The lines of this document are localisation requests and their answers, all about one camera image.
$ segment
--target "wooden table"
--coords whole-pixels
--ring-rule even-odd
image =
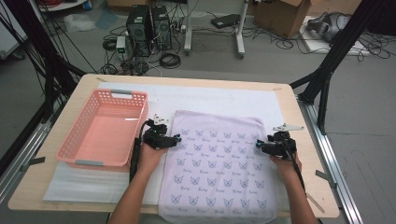
[[[121,77],[105,75],[86,75],[78,83],[62,114],[54,124],[36,157],[46,157],[46,161],[30,166],[21,183],[8,202],[10,209],[36,211],[92,211],[112,212],[114,203],[54,203],[42,200],[54,174],[57,161],[55,154],[78,117],[92,90],[101,82],[120,82],[135,84],[169,85],[184,87],[208,87],[255,91],[273,91],[279,102],[283,119],[288,124],[305,126],[303,115],[297,104],[291,87],[287,84],[204,80],[165,77]],[[303,177],[308,201],[316,217],[338,217],[339,210],[328,181],[315,175],[323,171],[317,150],[309,131],[305,128],[293,132],[292,138],[297,142],[299,158],[304,165]],[[142,206],[142,213],[157,214],[157,205]],[[288,209],[279,211],[280,217],[290,215]]]

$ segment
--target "person's arm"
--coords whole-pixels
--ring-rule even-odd
[[[114,209],[108,221],[109,224],[133,224],[138,222],[140,207],[149,178],[160,162],[161,155],[166,151],[167,149],[156,150],[147,144],[142,145],[137,172]]]
[[[285,183],[286,192],[288,193],[289,203],[290,203],[290,217],[291,223],[293,224],[316,224],[317,219],[312,212],[311,206],[306,199],[303,186],[300,183],[300,179],[294,170],[291,161],[281,160],[278,157],[270,156],[271,161],[273,161],[280,176]],[[300,168],[302,169],[302,164],[298,159],[297,153],[295,160]]]

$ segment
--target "hand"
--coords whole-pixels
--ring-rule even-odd
[[[302,171],[303,165],[301,164],[300,160],[298,159],[297,152],[294,154],[294,158],[297,162],[300,171]],[[280,176],[282,177],[283,181],[286,184],[292,183],[297,180],[300,183],[299,177],[294,170],[293,163],[289,160],[282,160],[276,156],[270,156],[270,160],[273,161],[276,166],[277,170],[279,171]]]
[[[142,144],[140,148],[138,172],[145,172],[151,174],[161,160],[161,156],[168,151],[168,148],[154,149],[147,145]]]

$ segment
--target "cardboard box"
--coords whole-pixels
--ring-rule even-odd
[[[322,0],[260,2],[254,14],[254,23],[279,36],[290,39],[299,32],[309,8],[320,1]]]
[[[131,8],[133,5],[149,5],[151,6],[151,0],[107,0],[107,5],[112,8]]]
[[[256,12],[256,6],[257,4],[254,4],[253,0],[248,0],[247,15],[254,15],[254,12]]]
[[[352,15],[361,0],[326,0],[309,8],[309,16],[320,16],[323,12],[341,12]]]

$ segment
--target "towel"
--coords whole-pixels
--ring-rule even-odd
[[[255,147],[266,140],[258,118],[177,111],[168,150],[159,214],[172,223],[267,223],[277,215],[268,156]]]

